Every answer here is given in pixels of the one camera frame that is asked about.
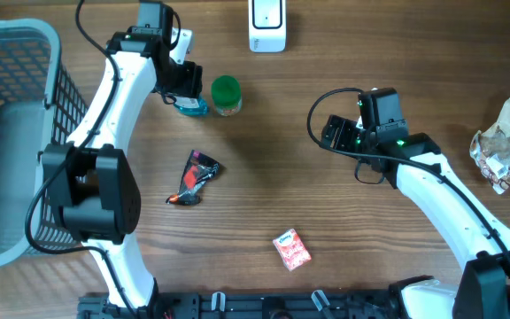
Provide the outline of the black red snack packet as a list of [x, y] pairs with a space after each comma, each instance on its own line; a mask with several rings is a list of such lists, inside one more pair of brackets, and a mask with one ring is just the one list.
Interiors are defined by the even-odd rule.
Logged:
[[180, 188], [166, 199], [166, 203], [179, 206], [194, 206], [200, 203], [199, 190], [219, 171], [220, 163], [217, 160], [192, 150], [182, 173]]

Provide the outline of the green lid glass jar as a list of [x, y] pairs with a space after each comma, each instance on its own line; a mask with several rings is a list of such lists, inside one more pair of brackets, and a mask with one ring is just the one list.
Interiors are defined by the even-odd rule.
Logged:
[[242, 91], [238, 80], [230, 75], [215, 79], [211, 87], [212, 100], [216, 112], [222, 116], [231, 116], [242, 108]]

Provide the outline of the red tissue packet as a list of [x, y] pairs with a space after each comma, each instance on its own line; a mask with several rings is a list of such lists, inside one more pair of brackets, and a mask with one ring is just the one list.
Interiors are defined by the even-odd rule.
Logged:
[[302, 239], [294, 229], [286, 230], [273, 244], [288, 271], [295, 270], [312, 259]]

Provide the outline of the blue mouthwash bottle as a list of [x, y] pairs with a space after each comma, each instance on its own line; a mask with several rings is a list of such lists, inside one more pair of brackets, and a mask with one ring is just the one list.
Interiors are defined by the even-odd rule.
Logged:
[[197, 117], [209, 113], [209, 107], [201, 96], [198, 98], [176, 96], [175, 98], [174, 107], [183, 115]]

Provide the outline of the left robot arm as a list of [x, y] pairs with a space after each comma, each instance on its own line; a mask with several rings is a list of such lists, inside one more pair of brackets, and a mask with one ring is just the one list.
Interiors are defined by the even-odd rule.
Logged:
[[151, 93], [167, 105], [199, 105], [203, 69], [186, 59], [191, 45], [172, 7], [142, 1], [136, 24], [99, 48], [104, 75], [82, 122], [64, 144], [43, 151], [43, 184], [27, 213], [48, 198], [54, 223], [77, 244], [73, 252], [90, 252], [108, 287], [80, 300], [81, 318], [160, 315], [157, 281], [136, 239], [141, 195], [127, 152]]

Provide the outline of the beige clear food pouch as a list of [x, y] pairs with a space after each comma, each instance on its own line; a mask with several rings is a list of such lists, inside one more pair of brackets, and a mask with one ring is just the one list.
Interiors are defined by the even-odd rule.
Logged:
[[474, 135], [469, 155], [496, 193], [503, 194], [510, 188], [510, 98], [497, 120]]

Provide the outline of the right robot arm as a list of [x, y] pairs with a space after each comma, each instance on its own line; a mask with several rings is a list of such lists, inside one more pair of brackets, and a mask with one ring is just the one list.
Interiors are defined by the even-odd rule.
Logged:
[[460, 283], [417, 276], [390, 285], [388, 318], [510, 318], [510, 229], [453, 172], [425, 133], [410, 134], [393, 88], [358, 89], [356, 121], [332, 115], [313, 141], [369, 165], [411, 199], [450, 247]]

